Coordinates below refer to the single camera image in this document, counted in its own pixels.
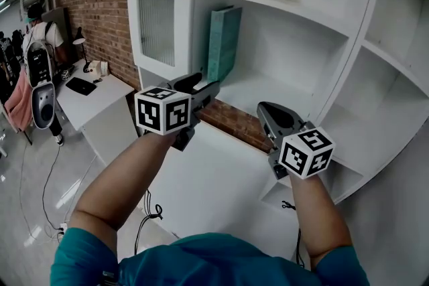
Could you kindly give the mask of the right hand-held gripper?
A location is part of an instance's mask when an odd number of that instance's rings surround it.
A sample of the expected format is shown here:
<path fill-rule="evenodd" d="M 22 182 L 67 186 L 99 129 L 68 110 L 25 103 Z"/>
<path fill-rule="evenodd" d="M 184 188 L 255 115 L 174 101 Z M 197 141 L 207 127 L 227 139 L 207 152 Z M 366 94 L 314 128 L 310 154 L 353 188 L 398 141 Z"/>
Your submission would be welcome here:
<path fill-rule="evenodd" d="M 273 102 L 260 102 L 257 116 L 273 144 L 268 161 L 277 180 L 288 175 L 304 180 L 327 169 L 336 143 L 322 127 Z"/>

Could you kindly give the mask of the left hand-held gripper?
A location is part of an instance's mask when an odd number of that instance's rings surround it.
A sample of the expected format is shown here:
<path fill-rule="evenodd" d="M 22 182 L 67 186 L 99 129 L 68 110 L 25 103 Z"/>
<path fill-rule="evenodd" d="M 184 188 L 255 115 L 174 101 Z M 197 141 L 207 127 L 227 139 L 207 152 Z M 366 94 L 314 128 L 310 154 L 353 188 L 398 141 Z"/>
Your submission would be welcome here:
<path fill-rule="evenodd" d="M 207 107 L 220 91 L 220 82 L 210 82 L 199 90 L 202 80 L 195 72 L 150 86 L 135 94 L 136 125 L 161 136 L 175 134 L 173 148 L 183 151 L 195 133 L 197 113 Z"/>

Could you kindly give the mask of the teal hardcover book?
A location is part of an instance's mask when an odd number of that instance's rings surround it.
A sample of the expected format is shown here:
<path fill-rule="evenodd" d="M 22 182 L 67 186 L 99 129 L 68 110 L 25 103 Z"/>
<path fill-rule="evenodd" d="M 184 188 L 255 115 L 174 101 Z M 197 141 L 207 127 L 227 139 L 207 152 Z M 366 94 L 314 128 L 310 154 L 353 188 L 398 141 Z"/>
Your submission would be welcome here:
<path fill-rule="evenodd" d="M 235 65 L 242 10 L 241 7 L 228 6 L 211 12 L 208 82 L 222 82 Z"/>

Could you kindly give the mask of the person's right forearm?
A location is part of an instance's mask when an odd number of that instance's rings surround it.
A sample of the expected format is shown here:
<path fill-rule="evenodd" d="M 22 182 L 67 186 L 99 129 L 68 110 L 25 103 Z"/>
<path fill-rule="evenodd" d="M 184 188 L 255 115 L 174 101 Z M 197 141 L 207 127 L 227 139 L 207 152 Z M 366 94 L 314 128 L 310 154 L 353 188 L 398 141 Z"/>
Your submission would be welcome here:
<path fill-rule="evenodd" d="M 315 269 L 334 249 L 352 246 L 351 234 L 317 175 L 304 180 L 291 175 L 290 181 L 302 239 Z"/>

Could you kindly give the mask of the person's left forearm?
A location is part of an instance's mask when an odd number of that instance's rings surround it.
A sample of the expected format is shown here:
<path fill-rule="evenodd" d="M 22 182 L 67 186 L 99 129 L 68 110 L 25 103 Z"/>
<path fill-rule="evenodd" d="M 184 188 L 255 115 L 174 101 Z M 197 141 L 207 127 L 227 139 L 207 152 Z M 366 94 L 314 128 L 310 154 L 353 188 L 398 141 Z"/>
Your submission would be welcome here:
<path fill-rule="evenodd" d="M 175 140 L 175 133 L 148 133 L 134 141 L 85 189 L 69 227 L 93 234 L 115 253 L 117 231 L 158 174 Z"/>

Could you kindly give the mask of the black desk lamp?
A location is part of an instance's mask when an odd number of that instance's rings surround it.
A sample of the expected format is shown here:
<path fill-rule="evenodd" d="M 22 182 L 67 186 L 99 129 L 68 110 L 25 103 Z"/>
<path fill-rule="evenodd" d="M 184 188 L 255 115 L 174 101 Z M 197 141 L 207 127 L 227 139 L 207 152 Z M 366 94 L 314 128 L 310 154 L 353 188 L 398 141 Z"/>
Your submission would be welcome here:
<path fill-rule="evenodd" d="M 76 33 L 76 35 L 74 37 L 73 44 L 75 46 L 80 46 L 81 47 L 82 55 L 83 55 L 83 58 L 84 58 L 83 72 L 86 73 L 86 74 L 88 74 L 90 72 L 90 60 L 86 56 L 86 50 L 85 50 L 85 46 L 84 46 L 85 41 L 86 41 L 86 39 L 85 39 L 85 37 L 82 34 L 82 28 L 79 27 L 77 29 L 77 33 Z"/>

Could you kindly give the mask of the white glass cabinet door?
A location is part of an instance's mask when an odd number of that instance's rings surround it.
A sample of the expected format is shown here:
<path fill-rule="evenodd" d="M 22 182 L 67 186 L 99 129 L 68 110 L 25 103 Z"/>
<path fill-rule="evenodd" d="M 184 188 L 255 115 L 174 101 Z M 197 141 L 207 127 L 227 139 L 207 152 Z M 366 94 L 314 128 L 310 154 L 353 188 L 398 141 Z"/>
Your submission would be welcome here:
<path fill-rule="evenodd" d="M 194 0 L 127 0 L 133 59 L 167 79 L 192 69 Z"/>

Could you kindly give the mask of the plain white side table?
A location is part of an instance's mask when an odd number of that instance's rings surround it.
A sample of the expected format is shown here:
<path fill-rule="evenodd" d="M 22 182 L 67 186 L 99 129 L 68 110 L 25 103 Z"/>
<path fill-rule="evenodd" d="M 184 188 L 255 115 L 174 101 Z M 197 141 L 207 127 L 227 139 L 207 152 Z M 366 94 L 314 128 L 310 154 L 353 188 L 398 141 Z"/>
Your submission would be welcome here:
<path fill-rule="evenodd" d="M 110 164 L 137 139 L 126 96 L 133 88 L 112 74 L 96 84 L 88 96 L 65 84 L 58 87 L 56 99 L 75 130 L 82 132 L 105 164 Z"/>

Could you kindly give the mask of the black mouse pad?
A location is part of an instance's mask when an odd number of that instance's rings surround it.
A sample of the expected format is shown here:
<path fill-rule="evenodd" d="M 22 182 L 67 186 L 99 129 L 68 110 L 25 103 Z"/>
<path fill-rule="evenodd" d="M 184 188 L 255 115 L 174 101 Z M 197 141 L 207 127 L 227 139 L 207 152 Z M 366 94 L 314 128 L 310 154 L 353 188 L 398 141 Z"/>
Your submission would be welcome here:
<path fill-rule="evenodd" d="M 92 93 L 97 86 L 93 84 L 92 82 L 83 80 L 81 78 L 73 77 L 71 78 L 65 86 L 72 91 L 79 93 L 83 96 L 88 96 L 90 93 Z"/>

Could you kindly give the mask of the person's teal shirt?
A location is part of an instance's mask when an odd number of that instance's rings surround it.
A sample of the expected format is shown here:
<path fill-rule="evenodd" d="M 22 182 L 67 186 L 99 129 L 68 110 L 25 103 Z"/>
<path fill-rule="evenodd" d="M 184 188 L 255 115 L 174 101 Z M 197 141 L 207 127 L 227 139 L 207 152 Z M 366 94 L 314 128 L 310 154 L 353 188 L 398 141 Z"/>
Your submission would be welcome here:
<path fill-rule="evenodd" d="M 309 271 L 230 234 L 189 236 L 118 261 L 93 234 L 70 228 L 50 286 L 369 286 L 353 247 L 329 252 Z"/>

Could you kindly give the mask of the pink cloth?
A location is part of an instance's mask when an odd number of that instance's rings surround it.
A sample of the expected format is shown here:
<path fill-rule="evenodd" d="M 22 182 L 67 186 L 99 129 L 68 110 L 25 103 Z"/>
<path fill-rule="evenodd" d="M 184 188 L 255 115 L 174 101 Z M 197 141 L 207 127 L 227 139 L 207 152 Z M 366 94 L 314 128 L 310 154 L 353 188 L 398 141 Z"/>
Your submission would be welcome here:
<path fill-rule="evenodd" d="M 25 68 L 22 68 L 17 84 L 5 103 L 9 119 L 13 126 L 21 131 L 25 131 L 33 119 L 31 95 L 32 88 L 28 82 Z"/>

